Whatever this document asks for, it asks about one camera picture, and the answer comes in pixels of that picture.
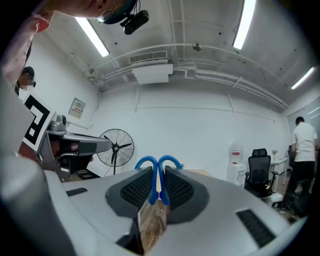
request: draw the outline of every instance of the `fluorescent light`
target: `fluorescent light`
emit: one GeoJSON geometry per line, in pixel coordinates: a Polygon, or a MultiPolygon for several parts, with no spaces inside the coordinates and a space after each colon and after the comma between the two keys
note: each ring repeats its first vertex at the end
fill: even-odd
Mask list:
{"type": "Polygon", "coordinates": [[[99,51],[102,57],[105,57],[109,54],[109,51],[105,47],[105,45],[101,42],[99,36],[92,28],[91,24],[86,18],[75,17],[76,21],[79,23],[83,31],[86,33],[88,38],[94,44],[95,48],[99,51]]]}
{"type": "Polygon", "coordinates": [[[308,113],[310,115],[311,113],[315,112],[316,110],[320,109],[320,106],[318,106],[316,109],[312,110],[311,112],[308,113]]]}
{"type": "Polygon", "coordinates": [[[310,76],[310,74],[311,74],[314,70],[315,70],[314,67],[310,68],[310,69],[308,70],[308,72],[305,73],[304,76],[301,77],[300,80],[299,80],[298,82],[296,82],[296,83],[294,84],[294,86],[291,87],[291,89],[292,89],[292,90],[296,89],[304,80],[307,79],[308,76],[310,76]]]}
{"type": "Polygon", "coordinates": [[[313,117],[310,117],[310,119],[315,118],[316,116],[319,116],[319,115],[320,115],[320,113],[314,115],[313,117]]]}
{"type": "Polygon", "coordinates": [[[246,40],[251,20],[255,11],[256,0],[245,0],[240,25],[233,43],[233,47],[241,50],[246,40]]]}

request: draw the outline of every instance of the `black pants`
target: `black pants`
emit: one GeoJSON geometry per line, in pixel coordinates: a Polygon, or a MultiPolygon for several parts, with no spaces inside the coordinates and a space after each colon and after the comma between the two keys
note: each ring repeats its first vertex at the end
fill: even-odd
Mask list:
{"type": "Polygon", "coordinates": [[[315,176],[315,162],[314,161],[303,161],[294,162],[291,177],[286,188],[284,199],[282,202],[282,207],[288,208],[289,204],[292,202],[297,188],[297,182],[301,180],[308,179],[309,182],[304,182],[302,184],[302,193],[307,194],[309,192],[312,179],[315,176]]]}

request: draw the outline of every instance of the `desk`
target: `desk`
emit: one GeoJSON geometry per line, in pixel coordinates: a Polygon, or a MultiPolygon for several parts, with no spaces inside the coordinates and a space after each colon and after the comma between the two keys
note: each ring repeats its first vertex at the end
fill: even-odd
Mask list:
{"type": "MultiPolygon", "coordinates": [[[[185,170],[213,178],[213,176],[210,173],[208,173],[206,170],[202,170],[202,169],[185,169],[185,170]]],[[[160,178],[159,178],[158,174],[156,176],[156,191],[158,191],[158,192],[161,191],[160,178]]]]}
{"type": "MultiPolygon", "coordinates": [[[[271,160],[270,166],[272,167],[272,171],[278,172],[279,175],[282,174],[282,172],[279,172],[279,165],[283,164],[286,162],[284,165],[284,177],[287,177],[287,164],[288,164],[289,158],[283,158],[283,159],[276,159],[276,160],[271,160]]],[[[279,175],[276,176],[275,178],[275,185],[274,185],[274,191],[277,191],[277,186],[278,186],[278,180],[279,180],[279,175]]]]}

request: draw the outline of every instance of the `person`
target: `person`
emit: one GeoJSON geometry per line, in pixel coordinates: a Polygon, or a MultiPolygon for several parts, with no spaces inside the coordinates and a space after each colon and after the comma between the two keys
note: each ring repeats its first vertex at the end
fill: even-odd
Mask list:
{"type": "Polygon", "coordinates": [[[302,191],[308,193],[313,177],[315,176],[316,151],[318,149],[318,136],[315,129],[305,123],[302,116],[295,120],[296,128],[292,134],[291,152],[295,156],[292,174],[283,199],[283,208],[288,208],[293,200],[297,182],[303,183],[302,191]]]}
{"type": "Polygon", "coordinates": [[[19,96],[20,89],[27,89],[27,86],[36,86],[35,82],[35,71],[31,66],[26,66],[21,75],[19,76],[18,80],[15,83],[14,91],[19,96]]]}
{"type": "MultiPolygon", "coordinates": [[[[30,55],[33,37],[47,29],[55,12],[60,12],[73,17],[99,18],[107,20],[127,12],[127,0],[47,0],[37,13],[32,13],[22,24],[13,38],[0,63],[0,72],[6,83],[13,88],[22,74],[26,61],[30,55]]],[[[71,145],[76,151],[78,144],[71,145]]],[[[57,141],[51,141],[53,155],[60,152],[57,141]]],[[[35,152],[22,142],[18,151],[23,157],[36,161],[35,152]]]]}

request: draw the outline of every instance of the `electric fan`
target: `electric fan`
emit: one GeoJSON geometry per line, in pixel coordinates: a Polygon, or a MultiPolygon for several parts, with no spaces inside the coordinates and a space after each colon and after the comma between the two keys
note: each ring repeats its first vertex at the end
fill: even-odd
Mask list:
{"type": "Polygon", "coordinates": [[[110,140],[112,147],[108,151],[97,155],[101,162],[113,167],[113,174],[116,174],[116,167],[125,165],[133,156],[135,151],[134,141],[128,133],[121,129],[107,130],[100,137],[110,140]]]}

